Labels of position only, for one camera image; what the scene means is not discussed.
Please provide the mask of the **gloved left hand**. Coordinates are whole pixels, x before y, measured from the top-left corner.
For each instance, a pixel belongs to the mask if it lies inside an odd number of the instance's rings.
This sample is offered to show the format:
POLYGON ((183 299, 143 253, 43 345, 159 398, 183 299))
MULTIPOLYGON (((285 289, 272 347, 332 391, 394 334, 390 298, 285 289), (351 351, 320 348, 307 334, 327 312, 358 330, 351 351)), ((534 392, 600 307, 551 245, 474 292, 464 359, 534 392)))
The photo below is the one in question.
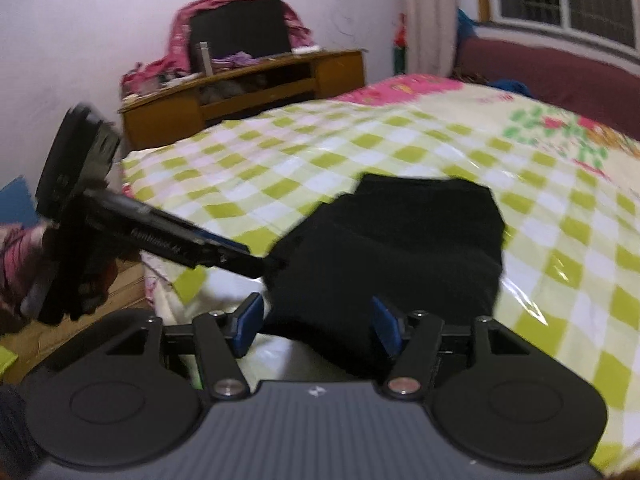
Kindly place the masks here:
POLYGON ((47 299, 61 301, 78 318, 107 300, 118 274, 115 260, 62 263, 55 229, 19 223, 1 227, 1 333, 19 332, 39 318, 47 299))

